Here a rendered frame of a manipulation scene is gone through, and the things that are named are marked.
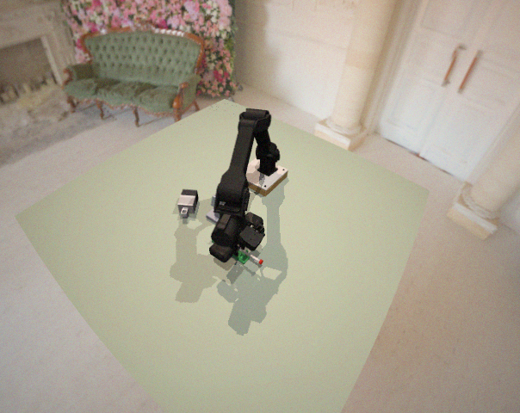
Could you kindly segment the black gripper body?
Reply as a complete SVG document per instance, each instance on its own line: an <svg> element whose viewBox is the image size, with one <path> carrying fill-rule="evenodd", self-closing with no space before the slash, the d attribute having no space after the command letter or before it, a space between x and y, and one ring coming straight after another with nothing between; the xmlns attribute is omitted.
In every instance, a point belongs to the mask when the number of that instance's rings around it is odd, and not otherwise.
<svg viewBox="0 0 520 413"><path fill-rule="evenodd" d="M263 219L259 216L257 216L254 213L248 212L245 215L245 221L242 225L239 226L238 232L242 231L247 225L250 227L252 225L256 226L258 224L263 225ZM237 244L235 244L235 238L233 240L233 243L230 247L224 247L221 245L218 245L217 243L214 243L211 247L209 247L210 255L214 256L221 262L227 262L229 258L232 256L233 251L238 247Z"/></svg>

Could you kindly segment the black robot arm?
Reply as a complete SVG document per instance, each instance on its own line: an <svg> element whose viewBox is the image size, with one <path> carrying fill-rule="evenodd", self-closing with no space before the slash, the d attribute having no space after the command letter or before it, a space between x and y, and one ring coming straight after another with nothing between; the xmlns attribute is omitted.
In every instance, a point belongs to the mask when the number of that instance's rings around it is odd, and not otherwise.
<svg viewBox="0 0 520 413"><path fill-rule="evenodd" d="M219 213L220 217L211 238L218 245L230 247L235 238L235 244L243 244L250 251L255 251L265 236L261 224L252 227L247 225L239 232L238 228L245 221L245 211L250 199L246 171L254 137L257 142L256 158L260 159L260 168L257 170L266 176L278 170L275 162L280 161L280 151L277 145L270 141L270 124L269 110L247 108L246 112L239 116L238 137L231 162L228 170L220 178L214 200L214 213ZM220 201L225 204L220 205Z"/></svg>

